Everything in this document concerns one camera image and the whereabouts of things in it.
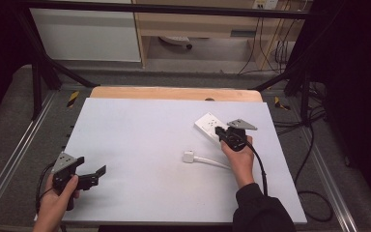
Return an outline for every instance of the yellow and black tape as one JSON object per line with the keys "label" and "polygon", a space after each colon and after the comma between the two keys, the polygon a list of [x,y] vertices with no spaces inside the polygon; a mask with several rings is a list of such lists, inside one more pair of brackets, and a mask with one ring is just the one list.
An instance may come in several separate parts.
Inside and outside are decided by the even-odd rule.
{"label": "yellow and black tape", "polygon": [[68,104],[66,105],[66,107],[72,108],[73,104],[74,104],[74,101],[76,101],[78,95],[79,95],[79,91],[74,91],[71,94],[71,97],[69,98],[69,101],[68,101]]}
{"label": "yellow and black tape", "polygon": [[275,97],[275,107],[277,108],[283,108],[285,110],[291,110],[291,107],[289,105],[283,105],[279,101],[279,97]]}

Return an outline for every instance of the white wall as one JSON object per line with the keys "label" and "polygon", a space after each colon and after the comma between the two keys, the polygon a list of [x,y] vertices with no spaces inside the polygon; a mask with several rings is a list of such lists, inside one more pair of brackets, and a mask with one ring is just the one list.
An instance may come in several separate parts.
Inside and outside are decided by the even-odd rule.
{"label": "white wall", "polygon": [[[130,0],[78,1],[131,3]],[[53,59],[141,62],[133,13],[44,9],[31,9],[31,12],[44,48]]]}

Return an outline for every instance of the wooden edge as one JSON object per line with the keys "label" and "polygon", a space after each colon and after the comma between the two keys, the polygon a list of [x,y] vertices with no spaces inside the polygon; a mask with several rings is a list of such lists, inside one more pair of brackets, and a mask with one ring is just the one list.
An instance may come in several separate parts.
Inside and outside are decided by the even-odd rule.
{"label": "wooden edge", "polygon": [[100,99],[158,99],[158,100],[214,100],[221,102],[262,102],[254,90],[168,88],[168,87],[95,87],[90,98]]}

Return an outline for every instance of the gray carpet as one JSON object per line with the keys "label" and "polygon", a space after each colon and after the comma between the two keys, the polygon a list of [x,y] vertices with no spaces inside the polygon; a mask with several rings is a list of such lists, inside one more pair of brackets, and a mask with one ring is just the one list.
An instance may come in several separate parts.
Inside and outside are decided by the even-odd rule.
{"label": "gray carpet", "polygon": [[[104,85],[176,86],[236,88],[254,87],[270,78],[260,75],[235,76],[215,73],[169,73],[169,72],[78,72],[85,78]],[[62,147],[67,145],[68,134],[72,133],[84,99],[90,89],[81,90],[72,108],[67,108],[74,81],[63,77],[69,88],[57,93],[53,105],[15,172],[0,200],[0,225],[33,226],[35,214],[34,199],[36,185],[44,167],[54,161]],[[0,106],[0,170],[14,150],[17,141],[25,132],[32,115],[30,72],[21,70],[14,76],[3,104]],[[292,110],[276,108],[273,97],[286,101],[282,92],[284,81],[263,93],[269,104],[274,121],[297,121]],[[343,194],[348,208],[360,231],[371,231],[371,191],[357,169],[347,167],[343,152],[335,138],[329,122],[314,124],[316,142],[323,153],[330,171]],[[301,130],[293,130],[279,136],[291,174],[295,176],[307,152],[308,146]],[[304,167],[298,182],[300,190],[315,190],[326,195],[315,166],[310,159]],[[326,217],[328,208],[319,198],[304,196],[302,205],[306,212],[317,217]],[[298,225],[299,231],[341,231],[336,217],[329,222],[317,222],[311,218],[305,225]]]}

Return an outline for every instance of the person's left hand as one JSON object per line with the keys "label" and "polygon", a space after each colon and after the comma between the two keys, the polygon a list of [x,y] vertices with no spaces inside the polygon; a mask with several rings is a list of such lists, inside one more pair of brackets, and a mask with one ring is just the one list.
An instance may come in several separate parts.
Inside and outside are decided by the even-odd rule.
{"label": "person's left hand", "polygon": [[72,195],[74,198],[78,198],[79,196],[79,192],[75,191],[79,180],[78,176],[74,175],[69,180],[60,195],[58,195],[56,190],[53,188],[52,180],[53,174],[50,174],[47,178],[46,187],[44,189],[47,193],[42,198],[41,208],[33,231],[58,231],[60,221],[68,207],[69,198]]}

